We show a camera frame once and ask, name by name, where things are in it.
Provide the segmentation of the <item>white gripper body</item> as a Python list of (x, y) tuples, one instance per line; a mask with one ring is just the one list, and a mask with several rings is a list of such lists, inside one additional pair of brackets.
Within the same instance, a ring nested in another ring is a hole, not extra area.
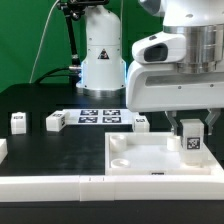
[(180, 74), (175, 64), (140, 64), (128, 69), (126, 105), (132, 112), (224, 108), (224, 61), (214, 72)]

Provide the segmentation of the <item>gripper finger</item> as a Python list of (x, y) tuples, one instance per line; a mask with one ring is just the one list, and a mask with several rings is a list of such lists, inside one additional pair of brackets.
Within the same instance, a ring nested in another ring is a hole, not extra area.
[(213, 126), (221, 115), (220, 108), (211, 108), (208, 110), (208, 116), (205, 119), (205, 123), (208, 126), (208, 134), (211, 135), (213, 132)]
[(179, 125), (178, 125), (178, 122), (176, 120), (177, 112), (176, 111), (166, 111), (165, 115), (166, 115), (169, 123), (171, 124), (171, 132), (174, 135), (177, 135), (178, 131), (179, 131)]

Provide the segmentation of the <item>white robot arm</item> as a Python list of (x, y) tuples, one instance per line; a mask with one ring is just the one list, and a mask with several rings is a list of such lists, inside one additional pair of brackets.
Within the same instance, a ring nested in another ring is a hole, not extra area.
[(213, 126), (224, 108), (224, 0), (138, 0), (163, 19), (161, 32), (120, 56), (119, 22), (98, 3), (85, 10), (87, 56), (78, 87), (93, 96), (126, 92), (132, 112), (207, 110)]

